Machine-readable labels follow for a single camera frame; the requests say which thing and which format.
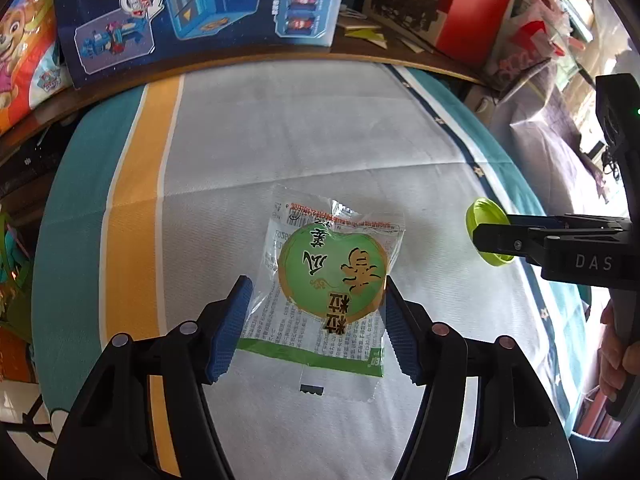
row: blue toy box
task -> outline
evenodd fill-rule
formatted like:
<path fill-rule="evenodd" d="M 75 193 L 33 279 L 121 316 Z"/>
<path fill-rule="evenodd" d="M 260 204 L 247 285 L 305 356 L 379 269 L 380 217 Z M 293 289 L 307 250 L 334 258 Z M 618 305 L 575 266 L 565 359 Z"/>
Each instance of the blue toy box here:
<path fill-rule="evenodd" d="M 55 0 L 76 88 L 133 66 L 250 44 L 330 46 L 340 0 Z"/>

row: screw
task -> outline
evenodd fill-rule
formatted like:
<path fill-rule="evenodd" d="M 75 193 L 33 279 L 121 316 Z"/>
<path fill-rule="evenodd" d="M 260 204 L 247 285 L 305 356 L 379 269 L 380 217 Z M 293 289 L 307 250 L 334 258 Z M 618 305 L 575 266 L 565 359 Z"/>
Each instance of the screw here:
<path fill-rule="evenodd" d="M 193 321 L 185 321 L 180 325 L 180 333 L 184 335 L 193 334 L 198 329 L 198 325 Z"/>
<path fill-rule="evenodd" d="M 499 340 L 498 343 L 500 343 L 500 346 L 502 348 L 506 348 L 507 350 L 511 350 L 512 348 L 515 348 L 516 346 L 516 342 L 511 339 L 509 336 L 507 335 L 503 335 Z"/>
<path fill-rule="evenodd" d="M 446 336 L 449 333 L 449 327 L 444 323 L 434 323 L 434 325 L 431 327 L 431 331 L 435 335 Z"/>
<path fill-rule="evenodd" d="M 129 336 L 127 334 L 116 334 L 111 339 L 111 344 L 114 346 L 124 346 L 129 342 Z"/>

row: black wire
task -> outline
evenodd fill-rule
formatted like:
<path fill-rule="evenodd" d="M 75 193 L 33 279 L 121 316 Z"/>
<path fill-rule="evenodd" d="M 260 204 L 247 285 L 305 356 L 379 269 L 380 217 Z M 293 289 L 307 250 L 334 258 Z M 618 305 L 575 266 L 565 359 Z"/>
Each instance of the black wire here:
<path fill-rule="evenodd" d="M 456 58 L 450 56 L 449 54 L 447 54 L 446 52 L 441 51 L 437 46 L 435 46 L 433 43 L 431 43 L 428 40 L 425 40 L 423 37 L 419 36 L 418 34 L 416 34 L 414 31 L 411 30 L 411 28 L 407 27 L 403 22 L 401 22 L 400 20 L 398 20 L 398 18 L 392 13 L 392 12 L 386 12 L 386 18 L 389 18 L 390 20 L 392 20 L 396 25 L 399 25 L 399 27 L 402 27 L 404 30 L 406 30 L 408 33 L 410 33 L 414 38 L 417 38 L 418 41 L 421 41 L 425 44 L 428 45 L 429 48 L 433 49 L 435 52 L 437 52 L 438 54 L 440 54 L 443 57 L 446 57 L 447 59 L 452 60 L 455 63 L 458 63 L 460 65 L 462 65 L 463 67 L 465 67 L 467 70 L 469 70 L 469 72 L 471 72 L 473 75 L 475 75 L 479 81 L 482 82 L 482 84 L 484 84 L 489 91 L 492 93 L 492 99 L 494 100 L 494 105 L 496 104 L 496 99 L 495 99 L 495 94 L 497 94 L 497 90 L 494 88 L 493 85 L 491 85 L 491 83 L 489 83 L 489 81 L 487 80 L 486 76 L 484 76 L 483 74 L 481 74 L 480 72 L 478 72 L 478 70 L 476 70 L 475 68 L 473 68 L 472 66 L 457 60 Z"/>

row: teal stripe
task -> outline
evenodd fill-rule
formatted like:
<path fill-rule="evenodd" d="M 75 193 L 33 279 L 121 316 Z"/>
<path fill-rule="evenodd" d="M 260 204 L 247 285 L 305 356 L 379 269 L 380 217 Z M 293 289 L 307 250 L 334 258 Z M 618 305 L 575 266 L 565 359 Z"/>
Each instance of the teal stripe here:
<path fill-rule="evenodd" d="M 446 87 L 432 76 L 418 69 L 409 69 L 421 86 L 433 95 L 478 146 L 486 160 L 491 164 L 507 195 L 521 214 L 545 215 L 540 201 L 529 187 L 520 170 L 514 165 L 509 155 L 503 150 L 494 136 L 478 121 L 478 118 L 465 107 Z M 585 377 L 586 370 L 583 360 L 586 347 L 586 329 L 582 300 L 578 287 L 569 283 L 550 282 L 550 288 L 562 316 L 562 326 L 554 327 L 562 330 L 569 354 L 569 368 L 572 380 L 578 389 Z M 566 421 L 571 428 L 577 406 L 572 407 L 572 413 Z"/>
<path fill-rule="evenodd" d="M 78 124 L 44 211 L 33 277 L 33 341 L 48 409 L 69 410 L 100 356 L 100 231 L 111 179 L 143 87 Z"/>

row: hand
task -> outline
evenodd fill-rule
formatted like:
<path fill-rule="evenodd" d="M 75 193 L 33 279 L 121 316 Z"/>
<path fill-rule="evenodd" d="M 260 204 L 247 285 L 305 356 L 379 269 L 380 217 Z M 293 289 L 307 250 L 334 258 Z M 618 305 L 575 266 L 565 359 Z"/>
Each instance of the hand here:
<path fill-rule="evenodd" d="M 640 341 L 623 348 L 616 335 L 613 319 L 613 303 L 609 301 L 602 311 L 600 322 L 607 325 L 600 346 L 600 390 L 616 402 L 618 390 L 625 384 L 626 374 L 640 375 Z"/>

